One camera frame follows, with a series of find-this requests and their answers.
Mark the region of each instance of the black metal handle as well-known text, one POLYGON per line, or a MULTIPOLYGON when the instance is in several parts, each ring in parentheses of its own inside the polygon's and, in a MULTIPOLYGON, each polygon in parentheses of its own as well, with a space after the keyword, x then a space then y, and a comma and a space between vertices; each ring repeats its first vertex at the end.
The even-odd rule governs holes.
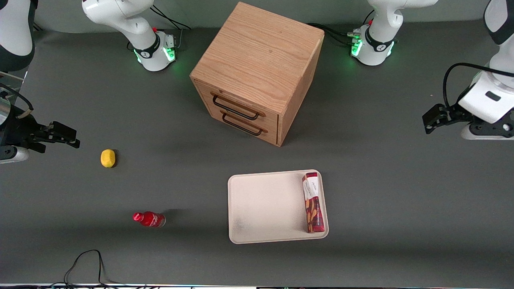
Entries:
POLYGON ((246 128, 244 128, 244 127, 240 126, 240 125, 237 125, 237 124, 235 124, 235 123, 233 123, 233 122, 231 122, 231 121, 226 120, 226 119, 225 119, 225 117, 226 117, 226 116, 227 116, 227 114, 223 114, 223 117, 222 117, 222 120, 223 120, 225 123, 227 123, 227 124, 229 124, 229 125, 231 125, 231 126, 233 126, 233 127, 237 128, 237 129, 240 129, 240 130, 244 131, 245 133, 249 133, 249 134, 251 134, 251 135, 253 135, 253 136, 260 136, 260 135, 262 134, 262 129, 259 129, 259 132, 258 132, 258 133, 255 133, 255 132, 253 132, 253 131, 251 131, 251 130, 249 130, 249 129, 246 129, 246 128))
POLYGON ((231 109, 230 107, 225 106, 225 105, 223 105, 223 104, 221 104, 221 103, 217 103, 217 102, 216 102, 216 99, 218 99, 218 96, 217 96, 216 94, 212 94, 212 95, 214 95, 214 97, 212 98, 212 102, 214 102, 214 105, 219 106, 219 107, 221 107, 221 108, 223 108, 223 109, 225 109, 225 110, 228 110, 228 111, 230 111, 230 112, 231 112, 231 113, 233 113, 233 114, 237 114, 237 115, 239 115, 239 116, 241 116, 241 117, 244 117, 244 118, 246 118, 246 119, 248 119, 248 120, 256 120, 256 119, 257 119, 257 117, 259 116, 259 113, 255 113, 255 116, 253 116, 253 117, 252 117, 252 116, 246 115, 246 114, 244 114, 244 113, 240 113, 240 112, 238 112, 238 111, 236 111, 236 110, 233 110, 233 109, 231 109))

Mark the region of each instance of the wooden box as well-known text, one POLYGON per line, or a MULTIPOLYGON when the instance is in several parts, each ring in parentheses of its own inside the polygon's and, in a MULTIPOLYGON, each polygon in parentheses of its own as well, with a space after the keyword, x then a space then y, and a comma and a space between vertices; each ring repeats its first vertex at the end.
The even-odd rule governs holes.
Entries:
POLYGON ((281 146, 312 83, 324 32, 239 2, 194 70, 209 114, 281 146))

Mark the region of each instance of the red bottle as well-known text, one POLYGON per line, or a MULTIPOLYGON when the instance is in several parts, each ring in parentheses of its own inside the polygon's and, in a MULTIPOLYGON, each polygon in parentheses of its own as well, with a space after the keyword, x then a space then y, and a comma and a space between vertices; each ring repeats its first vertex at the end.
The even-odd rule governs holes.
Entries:
POLYGON ((135 213, 132 219, 145 227, 162 227, 166 223, 166 217, 163 214, 154 212, 135 213))

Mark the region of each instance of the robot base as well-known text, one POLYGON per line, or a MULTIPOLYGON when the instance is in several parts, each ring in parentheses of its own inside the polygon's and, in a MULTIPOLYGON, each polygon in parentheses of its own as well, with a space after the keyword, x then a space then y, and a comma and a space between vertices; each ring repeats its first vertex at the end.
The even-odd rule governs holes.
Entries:
POLYGON ((376 52, 373 46, 363 37, 368 27, 369 25, 366 24, 353 30, 353 34, 358 35, 359 38, 357 42, 353 44, 350 55, 357 58, 362 64, 376 66, 382 64, 382 62, 391 55, 394 42, 384 51, 376 52))
POLYGON ((4 146, 0 147, 0 164, 25 161, 29 158, 29 151, 25 148, 4 146))
POLYGON ((137 61, 143 65, 148 71, 160 71, 165 69, 170 63, 176 60, 175 38, 173 35, 166 34, 162 31, 156 32, 160 38, 160 47, 153 53, 151 58, 144 58, 137 52, 137 61))
POLYGON ((461 136, 463 139, 469 139, 469 140, 514 140, 514 137, 504 137, 501 135, 476 135, 472 134, 469 130, 469 124, 466 125, 462 131, 461 136))

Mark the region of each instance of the black cable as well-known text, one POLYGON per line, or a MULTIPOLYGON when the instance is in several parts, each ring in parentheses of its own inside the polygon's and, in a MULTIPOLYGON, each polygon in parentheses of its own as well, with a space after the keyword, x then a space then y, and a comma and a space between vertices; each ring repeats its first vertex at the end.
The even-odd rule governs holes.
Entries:
POLYGON ((343 33, 343 32, 339 32, 337 30, 334 30, 328 26, 325 26, 323 24, 319 24, 319 23, 307 23, 307 25, 311 25, 311 26, 314 26, 316 28, 319 28, 319 29, 323 29, 323 30, 326 30, 326 31, 330 31, 334 34, 337 34, 337 35, 343 35, 343 36, 346 36, 346 33, 343 33))
POLYGON ((166 15, 164 15, 164 14, 160 14, 159 12, 155 11, 152 7, 150 7, 150 10, 152 10, 155 14, 157 14, 157 15, 161 16, 162 18, 167 19, 168 21, 170 21, 170 22, 171 22, 171 24, 175 25, 175 27, 176 27, 178 30, 181 30, 181 29, 180 29, 180 27, 178 27, 178 26, 175 24, 175 22, 173 22, 173 20, 172 20, 172 19, 170 19, 170 18, 168 18, 166 15))
POLYGON ((342 41, 341 39, 337 38, 334 34, 338 35, 338 36, 346 36, 346 33, 341 33, 339 31, 336 31, 330 27, 327 27, 325 25, 322 25, 322 24, 318 24, 318 23, 307 23, 307 25, 310 25, 310 26, 313 26, 313 27, 316 27, 316 28, 319 28, 319 29, 322 29, 324 30, 325 32, 327 32, 328 36, 332 37, 335 41, 341 43, 342 45, 348 45, 347 42, 345 41, 342 41))
POLYGON ((480 69, 480 70, 488 71, 490 73, 495 73, 495 74, 499 74, 499 75, 505 75, 505 76, 509 76, 509 77, 514 77, 514 73, 508 73, 508 72, 505 72, 505 71, 492 69, 492 68, 489 68, 489 67, 486 67, 486 66, 481 66, 481 65, 476 65, 476 64, 472 64, 472 63, 466 63, 466 62, 455 63, 452 66, 450 66, 450 68, 446 71, 445 77, 443 79, 443 99, 445 101, 446 108, 450 108, 450 104, 448 102, 448 95, 447 95, 447 91, 446 91, 446 85, 448 83, 448 76, 450 75, 450 72, 454 68, 456 68, 457 66, 466 66, 466 67, 471 67, 471 68, 475 68, 475 69, 480 69))
POLYGON ((28 99, 26 99, 23 95, 21 95, 19 92, 15 91, 14 89, 8 87, 7 85, 3 84, 3 83, 0 83, 0 87, 3 87, 5 89, 7 89, 8 91, 10 91, 12 94, 18 96, 19 98, 21 98, 23 101, 25 101, 25 103, 29 106, 29 110, 33 111, 34 110, 34 107, 32 106, 32 103, 30 103, 30 101, 28 99))
POLYGON ((43 30, 43 28, 41 28, 41 26, 39 26, 36 22, 34 22, 34 26, 39 30, 43 30))
POLYGON ((363 24, 363 25, 364 25, 364 24, 366 24, 366 21, 368 20, 368 18, 371 16, 371 14, 372 14, 373 12, 375 12, 375 9, 371 10, 370 14, 368 14, 368 15, 366 16, 366 18, 364 19, 364 21, 362 21, 362 24, 363 24))
POLYGON ((164 13, 163 13, 159 8, 157 8, 157 6, 153 5, 153 7, 154 7, 155 9, 157 9, 157 11, 159 11, 159 12, 160 12, 160 15, 161 15, 161 16, 165 17, 166 19, 168 19, 168 20, 169 20, 169 21, 171 21, 172 23, 176 23, 176 24, 178 24, 178 25, 182 25, 182 26, 184 26, 184 27, 188 28, 189 30, 191 30, 191 27, 187 26, 186 24, 180 23, 179 21, 175 21, 175 20, 173 20, 173 19, 169 18, 168 16, 166 16, 166 14, 164 14, 164 13))
POLYGON ((96 249, 92 249, 92 250, 88 250, 88 251, 84 251, 84 252, 80 253, 80 255, 75 259, 75 262, 73 262, 73 265, 70 267, 70 269, 68 269, 68 271, 64 274, 63 283, 66 284, 66 286, 68 286, 69 288, 76 287, 74 284, 69 283, 69 274, 73 271, 73 269, 77 265, 77 262, 79 261, 80 257, 82 257, 82 255, 89 253, 89 252, 96 252, 98 254, 98 283, 100 285, 104 286, 104 288, 118 289, 117 287, 107 285, 102 282, 102 280, 101 280, 102 272, 104 272, 104 274, 105 274, 105 266, 103 264, 102 254, 100 253, 100 251, 98 251, 96 249))

